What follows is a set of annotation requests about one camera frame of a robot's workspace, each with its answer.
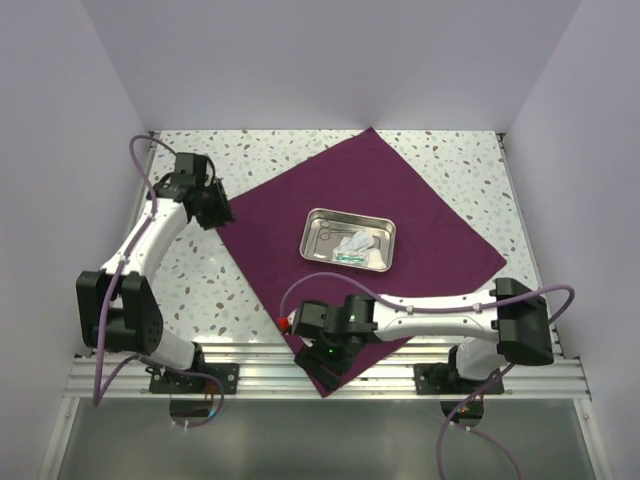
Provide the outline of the silver hemostat forceps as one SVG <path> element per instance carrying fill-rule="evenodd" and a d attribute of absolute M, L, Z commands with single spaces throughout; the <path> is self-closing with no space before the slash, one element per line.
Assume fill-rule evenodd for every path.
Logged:
<path fill-rule="evenodd" d="M 343 234 L 345 229 L 340 225 L 336 225 L 328 220 L 319 222 L 318 239 L 320 241 L 329 241 L 332 235 Z"/>

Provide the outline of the stainless steel tray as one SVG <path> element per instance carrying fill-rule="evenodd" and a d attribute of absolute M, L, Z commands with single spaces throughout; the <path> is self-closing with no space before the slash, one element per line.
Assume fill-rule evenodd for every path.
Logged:
<path fill-rule="evenodd" d="M 382 273 L 391 268 L 395 239 L 389 219 L 316 208 L 307 215 L 299 253 L 309 261 Z"/>

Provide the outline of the purple cloth mat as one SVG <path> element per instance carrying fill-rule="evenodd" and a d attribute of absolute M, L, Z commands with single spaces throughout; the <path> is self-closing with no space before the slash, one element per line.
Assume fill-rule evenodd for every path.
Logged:
<path fill-rule="evenodd" d="M 316 276 L 357 280 L 379 294 L 462 295 L 480 289 L 506 264 L 374 130 L 368 129 L 230 202 L 236 220 L 219 235 L 272 320 L 307 299 L 340 304 L 355 287 Z M 391 268 L 375 273 L 303 259 L 306 218 L 316 208 L 391 220 L 397 230 Z"/>

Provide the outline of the white blue sterile pouch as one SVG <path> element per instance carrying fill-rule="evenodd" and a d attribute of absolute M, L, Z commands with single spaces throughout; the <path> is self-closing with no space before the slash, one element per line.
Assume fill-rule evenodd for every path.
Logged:
<path fill-rule="evenodd" d="M 358 231 L 351 237 L 344 237 L 339 249 L 344 251 L 361 251 L 371 248 L 375 243 L 375 238 L 366 231 Z"/>

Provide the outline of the green white packet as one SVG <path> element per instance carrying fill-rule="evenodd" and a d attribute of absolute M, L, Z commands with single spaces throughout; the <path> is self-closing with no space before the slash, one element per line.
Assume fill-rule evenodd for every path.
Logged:
<path fill-rule="evenodd" d="M 354 252 L 344 251 L 334 253 L 332 260 L 337 263 L 365 265 L 368 261 L 368 253 L 366 251 Z"/>

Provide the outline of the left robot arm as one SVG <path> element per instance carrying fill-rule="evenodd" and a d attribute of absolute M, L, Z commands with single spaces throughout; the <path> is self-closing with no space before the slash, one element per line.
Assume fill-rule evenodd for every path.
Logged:
<path fill-rule="evenodd" d="M 95 350 L 98 375 L 107 353 L 124 352 L 173 369 L 173 381 L 185 392 L 205 386 L 208 369 L 199 347 L 164 329 L 152 283 L 169 247 L 191 222 L 212 230 L 233 220 L 212 160 L 178 153 L 173 170 L 147 193 L 124 244 L 76 281 L 82 338 Z"/>

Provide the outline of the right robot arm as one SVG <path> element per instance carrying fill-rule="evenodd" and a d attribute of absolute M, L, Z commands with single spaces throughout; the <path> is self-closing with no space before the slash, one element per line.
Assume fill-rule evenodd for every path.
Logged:
<path fill-rule="evenodd" d="M 416 336 L 461 338 L 432 375 L 461 393 L 509 364 L 554 361 L 542 291 L 512 278 L 498 278 L 488 290 L 460 296 L 394 297 L 365 288 L 340 305 L 306 300 L 295 310 L 288 332 L 306 341 L 296 363 L 330 392 L 370 346 Z"/>

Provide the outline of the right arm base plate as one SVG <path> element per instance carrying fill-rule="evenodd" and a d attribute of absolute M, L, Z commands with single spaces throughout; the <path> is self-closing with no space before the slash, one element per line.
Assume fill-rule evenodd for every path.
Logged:
<path fill-rule="evenodd" d="M 460 377 L 448 363 L 420 363 L 413 366 L 415 391 L 423 396 L 470 395 L 498 373 L 496 369 L 485 380 L 471 380 Z"/>

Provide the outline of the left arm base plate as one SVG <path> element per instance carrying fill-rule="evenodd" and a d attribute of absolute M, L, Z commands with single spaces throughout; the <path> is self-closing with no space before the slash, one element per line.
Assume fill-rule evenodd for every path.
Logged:
<path fill-rule="evenodd" d="M 151 375 L 149 392 L 152 394 L 204 394 L 212 387 L 214 393 L 234 395 L 239 380 L 236 363 L 205 363 L 187 371 L 147 366 L 145 372 Z"/>

